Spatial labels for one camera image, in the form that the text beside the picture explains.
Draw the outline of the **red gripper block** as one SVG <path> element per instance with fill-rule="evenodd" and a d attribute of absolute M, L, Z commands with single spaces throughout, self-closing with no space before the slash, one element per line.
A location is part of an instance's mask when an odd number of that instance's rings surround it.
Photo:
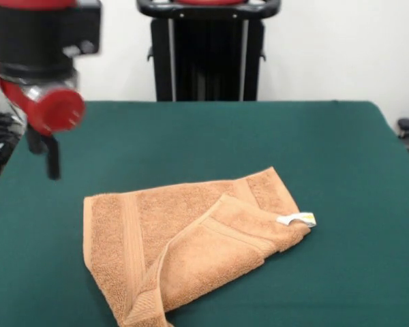
<path fill-rule="evenodd" d="M 75 78 L 69 78 L 23 85 L 0 78 L 4 95 L 27 116 L 25 138 L 29 151 L 33 154 L 47 151 L 47 173 L 52 180 L 61 178 L 61 168 L 59 143 L 50 135 L 75 128 L 85 113 L 85 102 L 76 83 Z"/>

